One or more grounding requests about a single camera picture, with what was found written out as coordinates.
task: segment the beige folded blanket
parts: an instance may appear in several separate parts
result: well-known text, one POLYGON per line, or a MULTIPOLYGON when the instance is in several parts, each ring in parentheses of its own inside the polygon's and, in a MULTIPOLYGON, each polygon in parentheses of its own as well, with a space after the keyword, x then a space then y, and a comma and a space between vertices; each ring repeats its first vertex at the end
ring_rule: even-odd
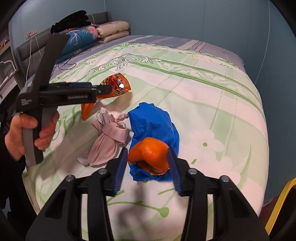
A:
POLYGON ((96 41, 96 43, 105 44, 105 43, 110 42, 111 40, 120 39, 120 38, 123 38, 123 37, 128 36, 128 35, 129 35, 128 31, 122 31, 122 32, 111 34, 111 35, 106 36, 104 38, 98 39, 96 41))
POLYGON ((115 21, 101 24, 96 30, 98 31, 99 38, 103 38, 111 34, 128 30, 128 28, 129 24, 126 21, 115 21))

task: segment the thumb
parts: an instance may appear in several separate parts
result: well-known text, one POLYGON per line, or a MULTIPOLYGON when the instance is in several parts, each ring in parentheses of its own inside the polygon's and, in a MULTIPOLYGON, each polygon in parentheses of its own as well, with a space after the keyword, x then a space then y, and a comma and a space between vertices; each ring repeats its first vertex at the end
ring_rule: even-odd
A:
POLYGON ((10 130, 19 130, 22 128, 25 129, 33 129, 36 128, 38 125, 37 120, 27 114, 17 114, 15 115, 10 123, 10 130))

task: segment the orange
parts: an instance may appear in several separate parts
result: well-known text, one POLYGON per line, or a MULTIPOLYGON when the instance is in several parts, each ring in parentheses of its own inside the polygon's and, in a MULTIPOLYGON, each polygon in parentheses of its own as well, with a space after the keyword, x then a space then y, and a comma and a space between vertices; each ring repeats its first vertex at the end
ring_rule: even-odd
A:
POLYGON ((168 169, 168 145, 152 137, 146 137, 129 151, 128 163, 135 164, 152 175, 164 174, 168 169))

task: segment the metal screw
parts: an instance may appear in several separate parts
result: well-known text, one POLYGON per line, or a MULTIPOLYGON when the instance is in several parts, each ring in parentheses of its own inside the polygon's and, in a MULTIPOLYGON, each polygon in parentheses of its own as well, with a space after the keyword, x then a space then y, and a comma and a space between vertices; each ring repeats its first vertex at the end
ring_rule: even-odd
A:
POLYGON ((195 168, 190 168, 188 170, 188 173, 191 174, 191 175, 195 175, 195 174, 197 174, 197 170, 195 168))
POLYGON ((74 178, 75 178, 75 177, 74 177, 73 175, 68 175, 68 176, 66 176, 66 181, 67 181, 67 182, 70 182, 70 181, 72 181, 74 178))
POLYGON ((104 175, 107 173, 107 169, 106 168, 101 168, 98 170, 98 173, 101 174, 101 175, 104 175))
POLYGON ((229 182, 229 177, 221 176, 221 180, 224 181, 224 182, 229 182))

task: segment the wall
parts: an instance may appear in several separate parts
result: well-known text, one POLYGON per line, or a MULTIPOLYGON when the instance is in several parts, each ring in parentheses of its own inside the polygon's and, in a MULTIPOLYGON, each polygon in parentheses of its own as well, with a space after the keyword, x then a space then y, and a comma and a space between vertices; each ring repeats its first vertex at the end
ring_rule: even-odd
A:
POLYGON ((245 62, 255 81, 268 37, 268 0, 106 0, 113 20, 131 24, 131 34, 205 41, 245 62))
POLYGON ((104 0, 27 0, 10 21, 13 47, 26 42, 26 34, 35 28, 40 33, 79 10, 85 10, 87 14, 104 12, 104 0))
POLYGON ((296 177, 296 38, 270 3, 270 33, 256 82, 267 122, 269 179, 265 199, 296 177))

